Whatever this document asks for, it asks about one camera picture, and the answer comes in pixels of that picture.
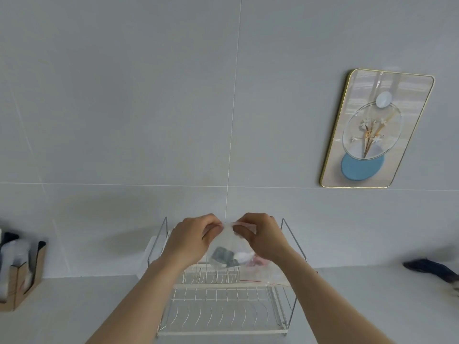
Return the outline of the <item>person's right hand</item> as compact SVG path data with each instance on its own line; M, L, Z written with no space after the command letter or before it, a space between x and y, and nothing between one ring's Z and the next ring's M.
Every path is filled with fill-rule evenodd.
M283 268L305 260L290 246L274 217L266 213L246 213L235 226L256 226L257 242L252 247L261 258Z

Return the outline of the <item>person's left hand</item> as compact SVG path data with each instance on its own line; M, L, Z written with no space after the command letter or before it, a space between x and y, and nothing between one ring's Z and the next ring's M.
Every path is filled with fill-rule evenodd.
M208 248L202 237L207 226L223 226L214 214L185 218L172 230L156 264L183 271L203 258Z

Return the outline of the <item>clear plastic zip bag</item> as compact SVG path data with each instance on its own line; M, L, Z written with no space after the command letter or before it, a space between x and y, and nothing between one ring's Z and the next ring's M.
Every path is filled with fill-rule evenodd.
M223 269L226 272L235 272L237 274L236 279L240 283L259 283L290 287L290 283L284 273L272 261L266 266L251 267L243 265L231 268L220 267L216 265L216 263L211 262L210 256L217 247L224 247L234 253L254 251L244 238L234 233L233 225L236 223L237 221L225 225L221 234L212 241L206 253L208 263L216 269Z

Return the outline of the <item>person's right forearm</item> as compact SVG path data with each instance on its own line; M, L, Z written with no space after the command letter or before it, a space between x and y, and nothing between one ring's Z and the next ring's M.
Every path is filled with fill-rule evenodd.
M330 286L296 251L276 260L318 344L394 344Z

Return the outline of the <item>person's left forearm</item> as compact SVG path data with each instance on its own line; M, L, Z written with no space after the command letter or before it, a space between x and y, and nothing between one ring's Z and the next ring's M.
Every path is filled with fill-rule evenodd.
M153 344L178 276L196 263L155 260L85 344Z

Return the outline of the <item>white item in bag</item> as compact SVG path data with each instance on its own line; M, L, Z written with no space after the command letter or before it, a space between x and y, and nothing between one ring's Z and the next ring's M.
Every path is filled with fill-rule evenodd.
M235 252L233 257L238 265L243 266L249 264L254 259L255 252Z

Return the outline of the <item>grey item in bag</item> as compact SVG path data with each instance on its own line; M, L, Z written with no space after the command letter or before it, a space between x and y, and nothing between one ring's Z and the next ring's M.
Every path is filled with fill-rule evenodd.
M224 268L237 267L240 265L233 251L224 247L217 247L210 256L211 262Z

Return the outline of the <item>gold framed flower picture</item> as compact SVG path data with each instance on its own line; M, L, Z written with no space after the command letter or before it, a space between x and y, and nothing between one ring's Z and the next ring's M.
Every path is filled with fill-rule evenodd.
M434 85L434 76L426 74L364 68L349 71L320 186L389 188Z

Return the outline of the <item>dark blue cloth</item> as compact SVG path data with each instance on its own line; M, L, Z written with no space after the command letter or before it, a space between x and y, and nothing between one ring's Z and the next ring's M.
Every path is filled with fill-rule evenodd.
M459 274L441 263L428 260L426 258L406 261L403 262L402 265L410 271L428 273L437 276L446 283L459 283Z

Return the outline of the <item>brown cardboard box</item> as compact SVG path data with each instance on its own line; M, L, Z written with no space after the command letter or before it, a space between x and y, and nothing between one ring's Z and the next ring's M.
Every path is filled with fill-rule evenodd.
M5 242L8 242L8 237L6 236L2 240L2 245ZM32 257L33 248L31 248L30 263L26 262L20 267L10 267L8 297L6 302L0 302L0 312L14 311L41 282L46 248L47 243L39 241L36 256L34 257Z

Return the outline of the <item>white plastic bags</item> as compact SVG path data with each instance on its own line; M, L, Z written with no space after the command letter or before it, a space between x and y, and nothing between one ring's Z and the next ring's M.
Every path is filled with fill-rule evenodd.
M0 302L6 302L9 290L9 270L30 263L31 242L18 238L5 242L0 247Z

